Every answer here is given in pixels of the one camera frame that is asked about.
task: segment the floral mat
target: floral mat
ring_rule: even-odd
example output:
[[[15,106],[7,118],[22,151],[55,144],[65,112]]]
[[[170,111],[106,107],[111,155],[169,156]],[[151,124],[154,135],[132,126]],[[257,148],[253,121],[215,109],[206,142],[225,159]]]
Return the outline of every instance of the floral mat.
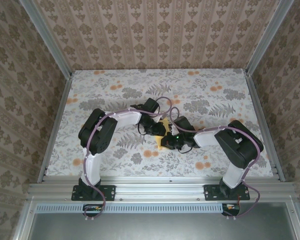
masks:
[[[82,70],[72,86],[57,133],[47,175],[80,175],[83,151],[78,133],[91,114],[142,104],[166,96],[196,128],[227,125],[238,119],[262,139],[242,69]],[[160,111],[169,102],[160,100]],[[119,128],[102,155],[102,176],[209,177],[222,176],[229,160],[220,146],[181,154],[158,149],[155,137],[138,133],[135,125]],[[272,176],[266,150],[249,176]]]

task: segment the patterned wallpaper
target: patterned wallpaper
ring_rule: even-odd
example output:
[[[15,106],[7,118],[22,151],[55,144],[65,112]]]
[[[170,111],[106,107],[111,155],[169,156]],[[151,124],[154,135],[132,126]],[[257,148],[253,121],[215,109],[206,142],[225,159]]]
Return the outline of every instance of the patterned wallpaper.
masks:
[[[37,181],[65,79],[24,8],[0,0],[0,240]]]
[[[74,70],[245,68],[279,0],[34,0]]]
[[[300,199],[300,0],[295,0],[253,73],[288,181]]]

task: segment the yellow block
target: yellow block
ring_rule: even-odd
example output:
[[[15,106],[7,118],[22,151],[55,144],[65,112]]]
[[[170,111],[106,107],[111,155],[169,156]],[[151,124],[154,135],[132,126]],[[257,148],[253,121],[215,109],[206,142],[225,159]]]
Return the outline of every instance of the yellow block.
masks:
[[[163,123],[163,126],[165,127],[165,135],[167,135],[167,132],[170,132],[168,118],[166,117],[165,119],[160,120],[159,122]],[[163,147],[161,146],[161,139],[163,138],[163,136],[154,136],[154,137],[156,143],[158,144],[158,150],[163,149]]]

